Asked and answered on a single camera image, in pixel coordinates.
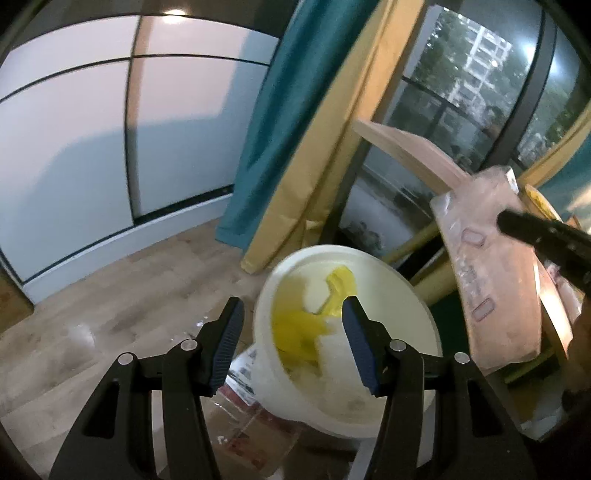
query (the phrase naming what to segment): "white baseboard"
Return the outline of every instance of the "white baseboard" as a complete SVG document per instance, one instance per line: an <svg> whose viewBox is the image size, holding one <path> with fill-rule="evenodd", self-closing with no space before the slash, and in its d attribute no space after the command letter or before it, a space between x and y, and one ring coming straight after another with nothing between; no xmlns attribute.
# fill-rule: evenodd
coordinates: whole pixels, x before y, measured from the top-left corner
<svg viewBox="0 0 591 480"><path fill-rule="evenodd" d="M25 283L23 290L33 303L39 303L49 295L110 263L177 233L221 217L231 197L232 194L228 194L208 200L113 236L43 272Z"/></svg>

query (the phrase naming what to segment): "yellow object in bucket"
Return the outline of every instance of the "yellow object in bucket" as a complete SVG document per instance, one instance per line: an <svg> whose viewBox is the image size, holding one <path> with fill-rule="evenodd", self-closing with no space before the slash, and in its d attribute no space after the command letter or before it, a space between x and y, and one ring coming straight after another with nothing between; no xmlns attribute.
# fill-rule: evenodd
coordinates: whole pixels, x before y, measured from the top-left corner
<svg viewBox="0 0 591 480"><path fill-rule="evenodd" d="M275 313L272 319L273 340L286 370L293 370L303 362L318 366L316 339L328 335L325 317L341 317L344 300L357 295L355 276L341 265L327 277L329 297L317 314L296 310Z"/></svg>

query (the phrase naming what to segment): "floor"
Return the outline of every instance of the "floor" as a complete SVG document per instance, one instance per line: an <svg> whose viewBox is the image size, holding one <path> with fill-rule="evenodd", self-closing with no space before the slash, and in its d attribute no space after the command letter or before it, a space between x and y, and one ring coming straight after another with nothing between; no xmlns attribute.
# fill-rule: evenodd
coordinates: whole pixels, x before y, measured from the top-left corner
<svg viewBox="0 0 591 480"><path fill-rule="evenodd" d="M42 476L120 353L168 351L232 295L252 310L266 274L243 272L240 250L216 242L214 229L206 223L109 265L0 334L0 422ZM250 324L239 349L251 342Z"/></svg>

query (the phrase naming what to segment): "clear plastic bag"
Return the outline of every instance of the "clear plastic bag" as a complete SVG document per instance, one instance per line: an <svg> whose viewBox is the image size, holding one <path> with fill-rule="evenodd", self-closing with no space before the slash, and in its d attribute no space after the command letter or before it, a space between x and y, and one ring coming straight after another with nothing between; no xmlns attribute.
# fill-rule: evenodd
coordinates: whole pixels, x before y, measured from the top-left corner
<svg viewBox="0 0 591 480"><path fill-rule="evenodd" d="M523 210L506 172L489 168L431 207L456 275L473 360L489 373L535 358L541 336L535 253L496 227L504 209Z"/></svg>

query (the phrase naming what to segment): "silver screw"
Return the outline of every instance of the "silver screw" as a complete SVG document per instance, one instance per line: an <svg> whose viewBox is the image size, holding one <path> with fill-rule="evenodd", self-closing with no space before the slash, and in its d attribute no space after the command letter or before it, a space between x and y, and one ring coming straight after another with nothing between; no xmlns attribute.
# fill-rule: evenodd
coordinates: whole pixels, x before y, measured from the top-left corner
<svg viewBox="0 0 591 480"><path fill-rule="evenodd" d="M185 350L185 352L190 352L191 350L195 350L197 348L197 341L193 340L192 338L187 338L183 343L181 343L181 349Z"/></svg>
<svg viewBox="0 0 591 480"><path fill-rule="evenodd" d="M134 361L134 356L131 353L122 353L117 359L119 365L129 365Z"/></svg>
<svg viewBox="0 0 591 480"><path fill-rule="evenodd" d="M402 340L392 340L390 342L390 350L394 352L404 352L406 350L406 343Z"/></svg>
<svg viewBox="0 0 591 480"><path fill-rule="evenodd" d="M453 356L457 363L459 364L466 364L470 361L470 357L464 352L456 352Z"/></svg>

